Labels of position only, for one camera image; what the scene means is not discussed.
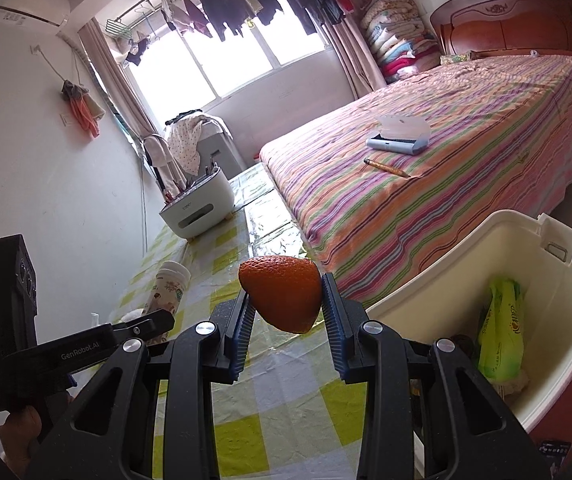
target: green plastic package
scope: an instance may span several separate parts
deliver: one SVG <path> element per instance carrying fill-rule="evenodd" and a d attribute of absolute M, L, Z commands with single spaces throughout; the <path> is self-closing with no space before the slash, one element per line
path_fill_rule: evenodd
<path fill-rule="evenodd" d="M 490 281 L 492 300 L 479 331 L 478 370 L 501 383 L 518 376 L 524 354 L 523 300 L 519 284 L 509 278 Z"/>

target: silver bolt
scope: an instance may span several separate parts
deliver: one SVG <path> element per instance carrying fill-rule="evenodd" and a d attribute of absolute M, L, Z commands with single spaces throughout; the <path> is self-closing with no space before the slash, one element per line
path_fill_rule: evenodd
<path fill-rule="evenodd" d="M 141 341 L 139 339 L 128 339 L 123 345 L 125 352 L 131 353 L 136 352 L 141 347 Z"/>
<path fill-rule="evenodd" d="M 451 352 L 454 350 L 454 343 L 450 339 L 440 339 L 437 341 L 437 348 L 442 352 Z"/>
<path fill-rule="evenodd" d="M 364 330 L 369 334 L 381 334 L 384 327 L 381 326 L 381 323 L 376 321 L 367 321 L 364 323 Z"/>
<path fill-rule="evenodd" d="M 199 335 L 212 334 L 215 331 L 215 324 L 210 321 L 202 321 L 195 327 L 195 332 Z"/>

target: air conditioner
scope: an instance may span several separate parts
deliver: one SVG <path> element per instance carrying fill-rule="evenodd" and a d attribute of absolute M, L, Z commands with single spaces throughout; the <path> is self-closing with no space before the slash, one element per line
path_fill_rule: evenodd
<path fill-rule="evenodd" d="M 70 14 L 68 0 L 0 0 L 0 22 L 56 34 Z"/>

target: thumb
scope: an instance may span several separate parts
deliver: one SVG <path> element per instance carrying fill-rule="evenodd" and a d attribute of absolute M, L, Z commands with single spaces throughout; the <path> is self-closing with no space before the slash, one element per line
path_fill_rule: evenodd
<path fill-rule="evenodd" d="M 20 478 L 31 460 L 28 447 L 42 432 L 37 410 L 26 406 L 21 412 L 10 413 L 0 426 L 0 441 L 6 454 L 6 465 Z"/>

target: striped bedspread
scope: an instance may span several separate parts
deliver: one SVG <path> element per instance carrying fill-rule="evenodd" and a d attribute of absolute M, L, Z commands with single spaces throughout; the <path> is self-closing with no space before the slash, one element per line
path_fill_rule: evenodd
<path fill-rule="evenodd" d="M 432 127 L 420 155 L 366 147 L 382 114 Z M 409 173 L 400 178 L 363 159 Z M 266 144 L 267 165 L 342 295 L 370 306 L 493 211 L 550 212 L 572 181 L 572 57 L 438 67 Z"/>

